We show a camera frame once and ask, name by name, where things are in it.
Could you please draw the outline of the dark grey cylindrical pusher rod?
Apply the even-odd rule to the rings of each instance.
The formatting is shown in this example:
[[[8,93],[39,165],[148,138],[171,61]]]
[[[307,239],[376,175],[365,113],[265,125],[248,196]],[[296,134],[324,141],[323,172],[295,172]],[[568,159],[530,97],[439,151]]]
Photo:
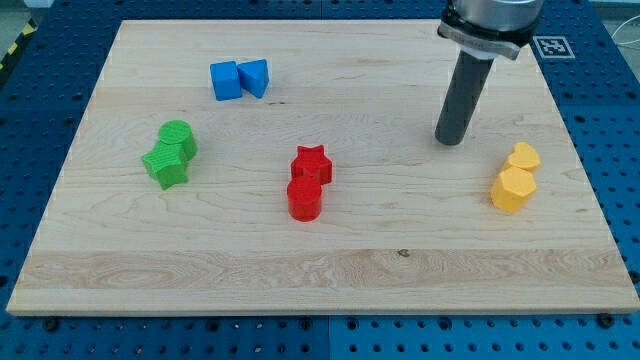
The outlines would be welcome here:
[[[493,59],[459,52],[434,133],[441,144],[463,141],[492,65]]]

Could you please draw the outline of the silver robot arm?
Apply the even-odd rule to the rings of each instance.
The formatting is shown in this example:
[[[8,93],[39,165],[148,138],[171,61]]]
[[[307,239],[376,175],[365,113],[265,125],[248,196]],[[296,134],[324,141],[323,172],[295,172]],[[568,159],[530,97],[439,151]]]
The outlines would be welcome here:
[[[532,39],[543,0],[449,0],[437,34],[460,46],[435,128],[444,145],[462,142],[494,60],[515,60]]]

